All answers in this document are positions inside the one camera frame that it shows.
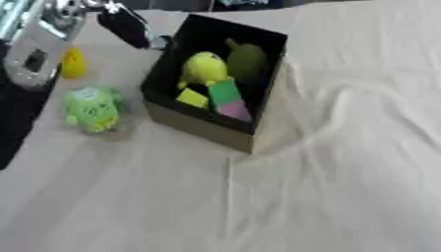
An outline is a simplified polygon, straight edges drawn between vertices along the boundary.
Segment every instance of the yellow ball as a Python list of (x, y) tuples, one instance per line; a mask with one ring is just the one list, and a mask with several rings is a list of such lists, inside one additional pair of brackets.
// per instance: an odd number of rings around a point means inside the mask
[(226, 78), (228, 78), (228, 70), (225, 62), (215, 53), (204, 51), (187, 60), (179, 86), (183, 89), (186, 83), (205, 84)]
[(86, 72), (83, 51), (78, 47), (70, 47), (61, 60), (61, 76), (65, 79), (76, 79)]

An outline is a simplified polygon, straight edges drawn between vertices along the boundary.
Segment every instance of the open box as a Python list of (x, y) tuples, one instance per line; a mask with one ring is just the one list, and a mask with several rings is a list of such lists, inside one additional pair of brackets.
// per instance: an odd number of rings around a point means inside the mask
[[(253, 43), (267, 53), (267, 66), (258, 80), (239, 86), (253, 117), (240, 121), (176, 101), (185, 61), (197, 52), (211, 51), (226, 60), (227, 38)], [(262, 113), (284, 57), (285, 34), (197, 15), (189, 15), (142, 84), (149, 114), (158, 123), (251, 153)]]

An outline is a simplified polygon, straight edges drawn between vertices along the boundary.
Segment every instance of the yellow toy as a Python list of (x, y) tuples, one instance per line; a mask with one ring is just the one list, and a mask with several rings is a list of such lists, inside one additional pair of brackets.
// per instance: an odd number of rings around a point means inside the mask
[(61, 76), (65, 79), (76, 79), (86, 72), (83, 51), (78, 47), (70, 47), (61, 61)]
[(207, 82), (218, 82), (227, 77), (225, 62), (215, 53), (203, 51), (193, 55), (184, 64), (179, 89), (185, 89), (189, 83), (205, 85)]
[(187, 103), (189, 105), (197, 106), (200, 108), (207, 108), (209, 99), (199, 93), (196, 93), (190, 89), (185, 89), (177, 98), (177, 100)]

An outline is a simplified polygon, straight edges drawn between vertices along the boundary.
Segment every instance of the green block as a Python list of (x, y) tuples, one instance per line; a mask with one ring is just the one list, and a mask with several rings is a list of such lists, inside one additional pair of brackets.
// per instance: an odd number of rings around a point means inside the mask
[(223, 105), (230, 102), (241, 100), (239, 89), (234, 83), (233, 79), (220, 81), (214, 84), (209, 84), (209, 93), (212, 102), (216, 105)]

